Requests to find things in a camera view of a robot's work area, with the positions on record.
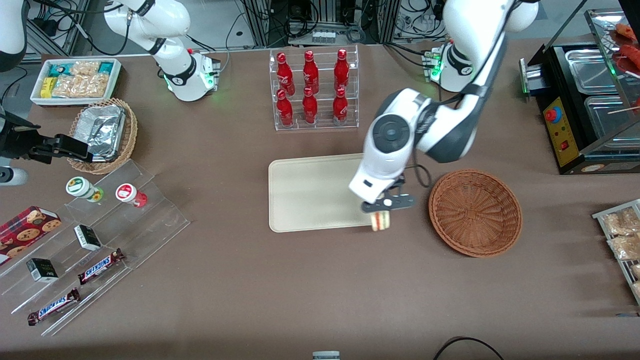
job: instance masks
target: small black box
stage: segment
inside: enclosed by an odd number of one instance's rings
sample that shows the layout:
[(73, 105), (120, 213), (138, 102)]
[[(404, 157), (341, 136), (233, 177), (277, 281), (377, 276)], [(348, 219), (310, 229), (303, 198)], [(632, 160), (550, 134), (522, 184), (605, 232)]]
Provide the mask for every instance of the small black box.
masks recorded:
[(74, 227), (74, 231), (76, 232), (76, 238), (80, 241), (80, 246), (84, 249), (96, 251), (102, 246), (91, 227), (80, 224)]
[(51, 261), (47, 259), (29, 259), (29, 261), (27, 261), (27, 268), (35, 281), (52, 282), (58, 278), (56, 269), (53, 268)]

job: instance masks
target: coca-cola bottle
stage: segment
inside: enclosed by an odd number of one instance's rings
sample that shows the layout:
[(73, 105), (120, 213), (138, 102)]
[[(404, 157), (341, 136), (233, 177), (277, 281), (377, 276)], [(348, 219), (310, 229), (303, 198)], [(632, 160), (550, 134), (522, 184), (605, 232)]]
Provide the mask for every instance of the coca-cola bottle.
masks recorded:
[(278, 53), (276, 55), (278, 60), (278, 82), (280, 88), (287, 92), (288, 96), (293, 96), (296, 93), (296, 87), (293, 85), (293, 71), (287, 63), (287, 56), (284, 53)]
[(338, 61), (333, 68), (333, 87), (337, 91), (339, 88), (347, 88), (349, 84), (349, 64), (347, 63), (347, 51), (338, 50)]
[(276, 93), (278, 96), (278, 102), (276, 107), (278, 108), (278, 116), (280, 117), (280, 123), (284, 127), (293, 126), (293, 107), (291, 102), (287, 99), (287, 94), (282, 89), (278, 89)]
[(335, 92), (333, 100), (333, 123), (336, 126), (343, 126), (347, 121), (347, 106), (349, 102), (344, 97), (344, 88), (339, 88)]
[(305, 88), (305, 98), (302, 99), (302, 107), (305, 110), (305, 121), (307, 124), (315, 124), (318, 117), (318, 101), (314, 96), (311, 86)]
[(320, 80), (318, 77), (318, 65), (314, 61), (314, 52), (305, 51), (305, 67), (302, 69), (305, 77), (305, 86), (310, 86), (314, 94), (320, 91)]

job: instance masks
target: tabletop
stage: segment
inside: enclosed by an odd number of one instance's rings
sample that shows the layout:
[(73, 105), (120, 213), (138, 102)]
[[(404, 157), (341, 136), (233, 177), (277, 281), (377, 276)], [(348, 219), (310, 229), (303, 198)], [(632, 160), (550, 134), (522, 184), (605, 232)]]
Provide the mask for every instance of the tabletop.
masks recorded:
[[(518, 60), (540, 45), (509, 43), (462, 160), (419, 156), (434, 179), (476, 168), (513, 190), (522, 235), (488, 259), (458, 254), (436, 235), (429, 190), (411, 172), (406, 190), (420, 205), (394, 212), (389, 230), (269, 228), (272, 161), (360, 152), (389, 93), (411, 87), (438, 97), (418, 66), (387, 48), (359, 46), (360, 127), (318, 133), (274, 130), (269, 51), (232, 53), (220, 89), (196, 102), (167, 91), (150, 56), (120, 57), (116, 96), (139, 124), (132, 158), (192, 223), (53, 337), (9, 315), (0, 299), (0, 357), (308, 359), (340, 350), (344, 360), (424, 359), (454, 336), (480, 338), (506, 359), (637, 356), (640, 319), (613, 317), (636, 309), (634, 300), (590, 215), (638, 198), (640, 175), (558, 175), (537, 105), (520, 91)], [(42, 134), (68, 133), (78, 111), (33, 106), (29, 120)], [(30, 180), (0, 188), (0, 219), (62, 206), (71, 200), (62, 184), (82, 175), (66, 160), (15, 164)], [(456, 347), (460, 359), (490, 358)]]

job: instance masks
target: brown wicker basket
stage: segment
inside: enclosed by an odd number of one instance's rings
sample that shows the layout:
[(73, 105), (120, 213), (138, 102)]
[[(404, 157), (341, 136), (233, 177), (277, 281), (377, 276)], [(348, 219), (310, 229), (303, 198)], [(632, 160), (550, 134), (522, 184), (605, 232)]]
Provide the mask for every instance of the brown wicker basket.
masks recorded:
[[(138, 135), (138, 120), (136, 119), (136, 114), (131, 111), (131, 108), (126, 102), (115, 98), (96, 102), (95, 104), (92, 104), (87, 108), (107, 105), (118, 105), (127, 112), (125, 127), (124, 129), (122, 129), (122, 141), (120, 142), (120, 148), (118, 149), (119, 155), (116, 160), (112, 161), (111, 163), (83, 163), (81, 161), (67, 159), (71, 166), (78, 171), (89, 172), (95, 175), (108, 174), (124, 164), (133, 153), (133, 148), (136, 145), (136, 135)], [(76, 126), (78, 124), (79, 118), (80, 114), (78, 113), (74, 123), (71, 125), (69, 136), (73, 136), (76, 132)]]
[(509, 250), (522, 230), (513, 192), (486, 172), (465, 169), (444, 175), (429, 196), (429, 217), (453, 249), (475, 258)]

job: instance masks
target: cookie box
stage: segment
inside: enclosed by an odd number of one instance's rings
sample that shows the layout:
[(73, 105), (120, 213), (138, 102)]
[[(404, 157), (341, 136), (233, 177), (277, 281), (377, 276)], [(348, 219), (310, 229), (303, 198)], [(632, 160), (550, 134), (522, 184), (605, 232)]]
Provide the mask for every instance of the cookie box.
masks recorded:
[(60, 224), (62, 222), (55, 213), (30, 206), (9, 222), (0, 225), (0, 265), (20, 254)]

